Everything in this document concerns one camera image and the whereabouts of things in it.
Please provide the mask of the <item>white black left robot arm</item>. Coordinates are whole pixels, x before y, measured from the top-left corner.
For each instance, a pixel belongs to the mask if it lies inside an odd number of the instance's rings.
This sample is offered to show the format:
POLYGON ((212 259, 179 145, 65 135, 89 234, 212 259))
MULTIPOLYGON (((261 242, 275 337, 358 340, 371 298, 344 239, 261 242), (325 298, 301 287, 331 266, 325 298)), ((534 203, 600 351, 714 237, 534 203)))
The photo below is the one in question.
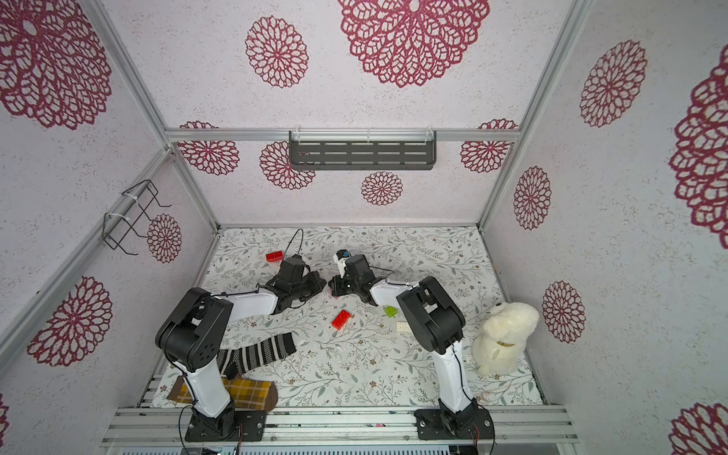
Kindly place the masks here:
POLYGON ((198 414, 216 419, 231 403, 217 367, 217 356, 231 322, 273 316, 320 294, 326 280, 299 255, 282 261, 265 284, 244 292, 210 293, 189 289, 155 336, 155 345, 176 366, 193 396, 198 414))

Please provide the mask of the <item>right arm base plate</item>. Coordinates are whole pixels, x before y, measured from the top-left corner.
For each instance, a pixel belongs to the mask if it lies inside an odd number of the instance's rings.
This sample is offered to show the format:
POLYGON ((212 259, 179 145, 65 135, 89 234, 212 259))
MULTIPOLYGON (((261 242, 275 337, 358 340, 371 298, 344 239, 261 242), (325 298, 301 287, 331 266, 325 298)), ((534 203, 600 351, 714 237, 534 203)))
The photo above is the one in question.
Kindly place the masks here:
POLYGON ((447 409, 418 409, 414 417, 420 440, 482 441, 495 438, 495 424, 487 409, 468 407, 458 413, 447 409))

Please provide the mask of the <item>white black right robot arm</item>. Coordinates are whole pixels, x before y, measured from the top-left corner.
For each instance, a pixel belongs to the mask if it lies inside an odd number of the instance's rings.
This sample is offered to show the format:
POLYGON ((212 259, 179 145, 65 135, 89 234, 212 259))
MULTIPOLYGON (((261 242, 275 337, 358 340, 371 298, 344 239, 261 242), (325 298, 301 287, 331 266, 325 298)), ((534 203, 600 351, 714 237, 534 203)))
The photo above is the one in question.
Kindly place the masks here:
POLYGON ((466 318, 438 280, 428 276, 415 284, 389 282, 375 275, 364 255, 346 249, 337 251, 334 261, 339 273, 329 282, 332 295, 356 295, 362 303, 401 312, 417 342, 431 354, 443 413, 474 413, 478 405, 461 360, 466 318))

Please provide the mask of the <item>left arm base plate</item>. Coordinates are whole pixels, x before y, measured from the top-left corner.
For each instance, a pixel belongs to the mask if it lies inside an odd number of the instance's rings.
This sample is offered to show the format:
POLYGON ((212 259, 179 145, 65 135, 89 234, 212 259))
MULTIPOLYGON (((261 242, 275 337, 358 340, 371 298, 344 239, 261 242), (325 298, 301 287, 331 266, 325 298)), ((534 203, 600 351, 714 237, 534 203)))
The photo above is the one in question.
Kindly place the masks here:
POLYGON ((185 443, 261 442, 265 411, 223 411, 217 418, 206 417, 196 409, 184 434, 185 443))

